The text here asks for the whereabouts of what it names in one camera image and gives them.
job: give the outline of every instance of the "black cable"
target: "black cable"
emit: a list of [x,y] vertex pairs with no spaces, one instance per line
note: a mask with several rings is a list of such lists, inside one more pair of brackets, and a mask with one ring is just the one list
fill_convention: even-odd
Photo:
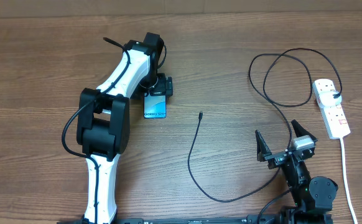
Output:
[[276,175],[279,173],[279,171],[280,171],[281,168],[278,168],[278,170],[276,171],[276,173],[274,174],[274,176],[273,176],[270,180],[268,180],[263,186],[257,188],[256,190],[253,190],[253,191],[250,192],[250,193],[247,193],[247,194],[245,194],[245,195],[242,195],[242,196],[240,196],[240,197],[237,197],[237,198],[234,198],[234,199],[229,199],[229,200],[220,200],[220,199],[214,198],[214,197],[210,196],[208,193],[206,193],[206,192],[199,186],[198,182],[197,182],[197,181],[195,180],[195,178],[193,177],[192,171],[191,171],[191,168],[190,168],[191,153],[192,153],[193,145],[195,144],[195,141],[196,141],[196,137],[198,136],[200,121],[202,120],[202,118],[203,118],[203,112],[200,112],[200,113],[199,113],[199,123],[198,123],[198,127],[196,128],[195,137],[194,137],[194,139],[193,139],[192,146],[191,146],[191,150],[189,151],[189,155],[188,155],[188,170],[189,170],[189,174],[190,174],[192,180],[194,181],[194,183],[196,184],[196,186],[199,188],[199,190],[200,190],[203,194],[205,194],[208,198],[210,198],[210,199],[212,199],[212,200],[214,200],[214,201],[216,201],[216,202],[230,203],[230,202],[234,202],[234,201],[236,201],[236,200],[245,198],[245,197],[247,197],[247,196],[250,196],[250,195],[252,195],[252,194],[260,191],[261,189],[267,187],[267,185],[269,185],[269,184],[275,179]]
[[273,203],[275,203],[277,200],[279,200],[281,197],[287,195],[290,192],[289,190],[286,190],[285,192],[283,192],[282,194],[280,194],[278,197],[272,199],[270,202],[268,202],[268,204],[266,204],[266,206],[264,206],[264,208],[261,209],[260,213],[257,216],[257,224],[260,224],[260,219],[262,214],[265,212],[265,210],[267,210],[267,208],[272,205]]
[[86,158],[86,159],[89,159],[91,160],[93,163],[94,163],[94,166],[95,166],[95,170],[96,170],[96,179],[95,179],[95,192],[94,192],[94,207],[95,207],[95,224],[97,224],[97,219],[98,219],[98,184],[99,184],[99,166],[98,166],[98,163],[95,161],[95,159],[93,159],[91,156],[87,156],[87,155],[84,155],[84,154],[81,154],[81,153],[78,153],[78,152],[75,152],[75,151],[72,151],[66,144],[66,141],[65,141],[65,137],[66,137],[66,134],[67,134],[67,131],[68,131],[68,128],[70,126],[70,124],[73,122],[73,120],[80,114],[80,112],[85,109],[87,106],[89,106],[90,104],[94,103],[96,101],[97,98],[99,98],[101,95],[103,94],[106,94],[107,92],[110,91],[110,89],[112,89],[116,84],[117,82],[121,79],[121,77],[124,75],[124,73],[126,73],[131,61],[130,61],[130,55],[129,55],[129,52],[127,51],[127,49],[125,49],[121,44],[117,43],[116,41],[114,40],[111,40],[107,37],[104,37],[103,38],[105,41],[107,41],[108,43],[110,44],[113,44],[117,47],[120,47],[123,49],[123,51],[126,53],[127,55],[127,63],[126,63],[126,66],[124,67],[123,71],[120,73],[119,77],[117,79],[115,79],[114,82],[111,83],[111,85],[105,89],[104,91],[102,91],[101,93],[99,93],[99,95],[96,96],[95,100],[91,100],[89,101],[88,103],[86,103],[84,106],[82,106],[81,108],[79,108],[79,110],[77,110],[71,117],[70,119],[68,120],[68,122],[66,123],[65,127],[63,127],[63,130],[62,130],[62,138],[61,138],[61,141],[62,141],[62,146],[63,148],[69,152],[70,154],[72,155],[75,155],[75,156],[78,156],[78,157],[82,157],[82,158]]
[[167,55],[167,47],[166,47],[166,45],[164,45],[164,57],[163,57],[162,62],[157,66],[157,69],[160,69],[161,66],[164,64],[164,60],[166,60],[166,55]]
[[[335,98],[336,98],[336,97],[339,97],[340,94],[341,94],[341,91],[342,91],[342,89],[343,89],[343,86],[342,86],[342,84],[341,84],[341,79],[340,79],[340,76],[339,76],[339,74],[338,74],[338,72],[337,72],[336,67],[334,66],[334,64],[332,63],[332,61],[331,61],[328,57],[326,57],[324,54],[320,53],[319,51],[312,50],[312,49],[305,49],[305,48],[296,48],[296,49],[286,50],[285,52],[283,52],[283,53],[281,53],[281,54],[259,54],[259,55],[255,56],[255,57],[253,58],[253,60],[252,60],[251,63],[250,63],[249,71],[248,71],[248,77],[249,77],[250,84],[251,84],[251,86],[254,88],[254,90],[255,90],[260,96],[262,96],[266,101],[270,102],[270,104],[272,104],[272,105],[276,108],[276,110],[281,114],[281,116],[282,116],[283,119],[285,120],[285,123],[286,123],[286,125],[287,125],[287,129],[289,130],[289,142],[287,143],[287,147],[286,147],[287,149],[290,147],[290,144],[291,144],[291,142],[292,142],[292,128],[291,128],[291,126],[290,126],[287,118],[286,118],[285,115],[283,114],[283,112],[282,112],[276,105],[278,105],[278,106],[284,106],[284,107],[297,107],[297,106],[302,106],[302,105],[308,103],[308,102],[310,101],[311,97],[312,97],[312,79],[311,79],[311,74],[310,74],[310,71],[309,71],[308,67],[307,67],[306,64],[305,64],[303,61],[301,61],[300,59],[298,59],[298,58],[296,58],[296,57],[293,57],[293,56],[291,56],[291,55],[287,55],[287,54],[286,54],[287,52],[290,52],[290,51],[293,51],[293,50],[308,50],[308,51],[312,51],[312,52],[318,53],[318,54],[320,54],[322,57],[324,57],[324,58],[330,63],[330,65],[333,67],[333,69],[334,69],[334,71],[335,71],[335,73],[336,73],[336,76],[337,76],[337,78],[338,78],[338,81],[339,81],[339,83],[340,83],[340,92],[339,92],[338,94],[335,94],[334,97],[335,97]],[[271,64],[271,66],[268,68],[268,71],[267,71],[266,76],[265,76],[265,78],[264,78],[264,82],[263,82],[263,84],[262,84],[262,90],[263,90],[264,94],[262,94],[262,93],[260,93],[260,92],[258,91],[258,89],[253,85],[253,82],[252,82],[252,80],[251,80],[251,67],[253,66],[254,61],[255,61],[258,57],[261,57],[261,56],[278,56],[278,57],[275,59],[275,61]],[[309,94],[309,97],[307,98],[307,100],[305,100],[303,103],[299,103],[299,104],[296,104],[296,105],[283,105],[283,104],[280,104],[280,103],[278,103],[278,102],[273,101],[273,100],[267,95],[267,93],[266,93],[265,85],[266,85],[266,81],[267,81],[267,77],[268,77],[269,71],[271,71],[271,69],[273,68],[273,66],[276,64],[276,62],[277,62],[281,57],[289,57],[289,58],[292,58],[292,59],[300,62],[300,63],[304,66],[304,68],[306,69],[306,71],[307,71],[307,75],[308,75],[309,82],[310,82],[310,94]]]

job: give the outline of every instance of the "robotic arm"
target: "robotic arm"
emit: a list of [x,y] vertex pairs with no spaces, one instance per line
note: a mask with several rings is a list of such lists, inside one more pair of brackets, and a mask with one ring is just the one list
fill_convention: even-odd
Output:
[[286,179],[295,207],[283,207],[277,215],[248,215],[247,224],[331,224],[333,200],[338,186],[327,177],[311,178],[305,160],[315,153],[315,136],[296,120],[292,121],[295,135],[290,150],[273,154],[260,132],[256,130],[257,160],[268,161],[268,168],[280,167]]
[[[96,90],[85,88],[80,95],[79,108],[84,108],[78,115],[77,143],[82,145],[84,154],[95,160],[99,172],[96,171],[96,164],[87,158],[88,205],[83,220],[75,223],[114,223],[117,209],[114,200],[116,167],[130,133],[129,99],[140,98],[142,94],[168,97],[173,94],[171,77],[157,73],[163,47],[164,41],[157,34],[147,33],[143,42],[130,40],[124,46],[130,57],[129,66],[114,87],[107,93],[101,93],[126,68],[126,52],[123,52],[119,65],[102,85]],[[95,113],[102,112],[110,114],[109,121],[94,118]]]

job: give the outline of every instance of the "cable end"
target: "cable end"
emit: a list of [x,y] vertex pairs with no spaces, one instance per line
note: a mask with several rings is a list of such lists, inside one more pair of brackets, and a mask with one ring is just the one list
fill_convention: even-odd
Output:
[[340,96],[341,96],[341,93],[337,93],[337,94],[334,94],[334,95],[333,95],[333,98],[334,98],[334,99],[337,99],[337,98],[339,98]]

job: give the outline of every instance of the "white extension socket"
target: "white extension socket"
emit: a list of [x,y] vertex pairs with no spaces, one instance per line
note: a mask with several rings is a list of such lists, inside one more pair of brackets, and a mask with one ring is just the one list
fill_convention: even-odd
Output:
[[353,217],[354,224],[358,224],[354,208],[350,198],[350,190],[347,182],[347,168],[345,162],[345,148],[343,137],[350,134],[350,127],[345,118],[343,108],[341,107],[341,95],[334,98],[336,91],[335,84],[328,79],[319,79],[312,84],[313,91],[317,97],[317,102],[325,122],[326,130],[330,139],[339,139],[341,144],[341,163],[343,166],[343,180],[347,196],[348,206]]
[[313,91],[325,122],[330,139],[340,139],[350,134],[350,127],[341,107],[341,96],[334,99],[337,94],[335,84],[328,79],[319,79],[312,84]]

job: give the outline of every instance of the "white robotic arm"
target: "white robotic arm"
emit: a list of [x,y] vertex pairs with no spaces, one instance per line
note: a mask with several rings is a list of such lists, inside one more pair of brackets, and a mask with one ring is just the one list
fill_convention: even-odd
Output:
[[[143,42],[130,40],[123,47],[122,60],[111,76],[96,90],[85,88],[82,91],[77,142],[82,145],[88,164],[88,205],[83,220],[73,223],[114,223],[116,168],[130,132],[129,99],[143,93],[172,95],[171,78],[157,74],[163,47],[164,42],[157,34],[147,33]],[[109,121],[94,118],[94,113],[102,112],[110,114]]]
[[[128,53],[130,55],[130,65],[126,73],[124,73],[123,77],[107,94],[113,96],[123,95],[124,97],[130,98],[140,81],[148,75],[149,69],[151,67],[150,56],[138,50],[128,50]],[[112,82],[114,82],[115,79],[117,79],[120,73],[124,70],[127,64],[127,60],[126,53],[123,53],[123,58],[121,59],[116,69],[113,71],[112,75],[96,89],[106,90],[108,87],[110,87]]]
[[[134,90],[137,88],[140,81],[146,77],[150,69],[150,56],[138,50],[129,50],[130,65],[122,78],[110,90],[109,95],[123,95],[130,98]],[[127,55],[123,53],[122,60],[116,67],[112,75],[100,86],[97,90],[106,90],[110,87],[124,70],[127,64]],[[110,110],[103,110],[104,113],[111,114]],[[116,168],[120,154],[115,155],[112,161],[107,161],[105,156],[93,154],[91,157],[98,163],[99,169],[99,184],[98,184],[98,215],[97,223],[111,223],[116,214],[116,202],[114,200],[114,186],[116,183]],[[86,159],[88,164],[88,205],[84,218],[90,223],[95,223],[95,184],[96,171],[95,165],[90,159]]]

